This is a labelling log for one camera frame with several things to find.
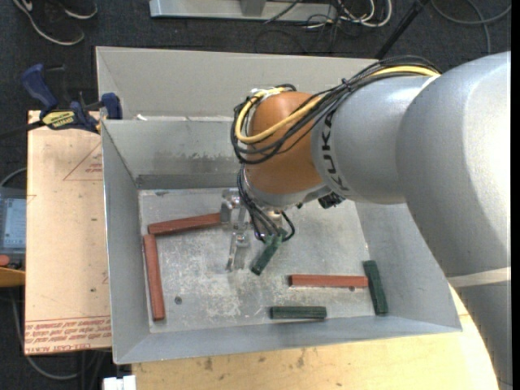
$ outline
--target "green block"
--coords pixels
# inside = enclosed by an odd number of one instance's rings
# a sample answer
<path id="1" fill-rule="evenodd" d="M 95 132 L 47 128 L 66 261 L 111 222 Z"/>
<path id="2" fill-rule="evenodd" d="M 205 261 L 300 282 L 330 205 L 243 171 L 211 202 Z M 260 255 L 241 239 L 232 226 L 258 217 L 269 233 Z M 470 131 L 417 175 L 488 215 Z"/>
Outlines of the green block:
<path id="1" fill-rule="evenodd" d="M 276 236 L 276 237 L 272 236 L 266 240 L 266 248 L 263 250 L 263 253 L 260 255 L 258 260 L 251 267 L 251 271 L 255 275 L 262 274 L 263 269 L 266 268 L 266 266 L 269 263 L 269 261 L 271 260 L 271 258 L 275 255 L 276 250 L 282 244 L 282 240 L 286 234 L 287 234 L 287 232 L 282 228 L 282 229 L 280 229 L 279 236 Z"/>
<path id="2" fill-rule="evenodd" d="M 325 306 L 273 306 L 271 319 L 325 319 Z"/>
<path id="3" fill-rule="evenodd" d="M 376 315 L 383 315 L 388 312 L 387 298 L 384 296 L 383 284 L 379 276 L 379 270 L 374 260 L 363 262 L 363 269 L 368 278 L 368 288 L 370 289 L 370 297 L 374 305 Z"/>

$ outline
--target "cardboard sheet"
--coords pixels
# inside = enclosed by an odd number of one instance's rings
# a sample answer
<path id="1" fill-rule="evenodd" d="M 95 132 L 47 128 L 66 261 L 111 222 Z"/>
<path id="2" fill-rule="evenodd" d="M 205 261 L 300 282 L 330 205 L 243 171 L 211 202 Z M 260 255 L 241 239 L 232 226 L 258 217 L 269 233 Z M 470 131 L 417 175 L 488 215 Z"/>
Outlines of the cardboard sheet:
<path id="1" fill-rule="evenodd" d="M 27 190 L 24 352 L 109 348 L 101 137 L 29 132 Z"/>

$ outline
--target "yellow cable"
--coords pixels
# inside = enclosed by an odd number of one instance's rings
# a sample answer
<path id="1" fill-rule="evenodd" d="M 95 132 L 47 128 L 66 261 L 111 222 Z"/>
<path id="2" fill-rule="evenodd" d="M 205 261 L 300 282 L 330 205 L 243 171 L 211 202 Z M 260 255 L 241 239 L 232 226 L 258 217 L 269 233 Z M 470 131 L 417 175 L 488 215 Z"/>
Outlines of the yellow cable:
<path id="1" fill-rule="evenodd" d="M 253 105 L 253 103 L 248 102 L 244 106 L 244 108 L 242 108 L 242 110 L 240 111 L 240 114 L 239 114 L 238 119 L 236 121 L 236 126 L 235 126 L 235 136 L 236 136 L 236 138 L 238 140 L 240 140 L 241 142 L 243 142 L 243 143 L 251 144 L 251 143 L 256 143 L 258 141 L 261 141 L 261 140 L 267 138 L 268 136 L 271 136 L 276 131 L 280 130 L 283 126 L 285 126 L 286 124 L 291 123 L 292 121 L 300 119 L 312 107 L 314 107 L 318 103 L 318 101 L 321 99 L 321 97 L 318 97 L 318 96 L 314 96 L 314 97 L 316 98 L 315 100 L 309 101 L 305 106 L 303 106 L 302 108 L 300 108 L 298 110 L 295 110 L 289 117 L 286 117 L 285 119 L 279 121 L 277 124 L 269 127 L 267 130 L 264 130 L 263 132 L 261 132 L 259 134 L 256 134 L 254 136 L 243 136 L 242 133 L 241 133 L 242 122 L 244 121 L 244 118 L 245 118 L 245 116 L 247 115 L 247 113 L 249 111 L 249 108 L 250 108 L 249 104 L 251 106 Z"/>
<path id="2" fill-rule="evenodd" d="M 414 74 L 420 74 L 425 76 L 438 76 L 439 72 L 432 71 L 429 68 L 425 67 L 416 67 L 414 65 L 402 65 L 399 67 L 387 67 L 382 69 L 381 71 L 374 72 L 369 76 L 376 76 L 381 74 L 391 74 L 393 72 L 412 72 Z"/>
<path id="3" fill-rule="evenodd" d="M 401 65 L 398 67 L 386 67 L 383 70 L 374 72 L 370 74 L 369 76 L 377 76 L 381 74 L 390 74 L 393 72 L 411 72 L 414 74 L 424 75 L 424 76 L 438 76 L 440 75 L 438 72 L 432 71 L 429 68 L 426 67 L 418 67 L 414 65 Z M 243 136 L 241 133 L 242 124 L 244 123 L 245 116 L 249 113 L 249 110 L 251 109 L 254 104 L 257 102 L 260 102 L 266 95 L 270 94 L 277 94 L 285 91 L 286 89 L 281 88 L 274 88 L 274 89 L 263 89 L 261 91 L 258 91 L 255 93 L 251 100 L 254 101 L 247 101 L 247 103 L 244 105 L 242 110 L 240 110 L 240 113 L 238 115 L 238 118 L 236 120 L 236 126 L 235 126 L 235 136 L 236 138 L 245 144 L 251 144 L 256 143 L 258 141 L 262 141 L 266 139 L 267 137 L 273 135 L 275 132 L 280 130 L 283 126 L 285 126 L 288 123 L 291 123 L 292 121 L 296 121 L 303 117 L 310 109 L 312 109 L 321 99 L 321 97 L 315 96 L 315 100 L 310 100 L 305 106 L 302 108 L 295 110 L 289 117 L 286 117 L 285 119 L 279 121 L 277 124 L 269 127 L 267 130 L 264 130 L 263 132 L 254 135 L 254 136 Z"/>

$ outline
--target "red wooden block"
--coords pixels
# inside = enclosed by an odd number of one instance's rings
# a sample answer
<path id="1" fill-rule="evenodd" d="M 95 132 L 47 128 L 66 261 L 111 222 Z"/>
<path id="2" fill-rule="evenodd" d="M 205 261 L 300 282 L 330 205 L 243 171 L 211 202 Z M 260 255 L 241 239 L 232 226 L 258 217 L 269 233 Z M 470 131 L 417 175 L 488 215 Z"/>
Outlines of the red wooden block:
<path id="1" fill-rule="evenodd" d="M 366 288 L 366 276 L 290 275 L 289 285 L 298 288 Z"/>
<path id="2" fill-rule="evenodd" d="M 152 223 L 148 226 L 148 233 L 155 236 L 178 234 L 196 230 L 198 228 L 211 228 L 220 225 L 220 213 L 199 215 L 182 219 L 172 219 L 161 223 Z"/>
<path id="3" fill-rule="evenodd" d="M 148 276 L 149 298 L 152 306 L 152 318 L 160 321 L 166 318 L 164 309 L 163 283 L 159 268 L 159 256 L 155 236 L 146 234 L 143 236 L 145 249 L 146 274 Z"/>

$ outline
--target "blue clamp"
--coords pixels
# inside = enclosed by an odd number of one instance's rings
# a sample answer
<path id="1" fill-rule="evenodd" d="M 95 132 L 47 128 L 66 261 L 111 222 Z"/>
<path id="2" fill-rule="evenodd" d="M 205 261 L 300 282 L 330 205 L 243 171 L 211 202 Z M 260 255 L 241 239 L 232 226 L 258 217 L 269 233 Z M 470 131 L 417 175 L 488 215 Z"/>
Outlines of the blue clamp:
<path id="1" fill-rule="evenodd" d="M 63 130 L 66 128 L 75 128 L 85 130 L 87 132 L 99 132 L 99 120 L 89 114 L 89 109 L 105 107 L 107 119 L 122 119 L 123 110 L 119 99 L 114 93 L 106 93 L 102 95 L 100 102 L 86 106 L 80 95 L 80 102 L 71 102 L 67 110 L 56 110 L 59 104 L 56 97 L 47 87 L 44 76 L 44 68 L 41 63 L 30 67 L 22 75 L 22 85 L 31 95 L 31 97 L 39 100 L 44 109 L 40 112 L 40 121 L 42 125 L 53 130 Z"/>

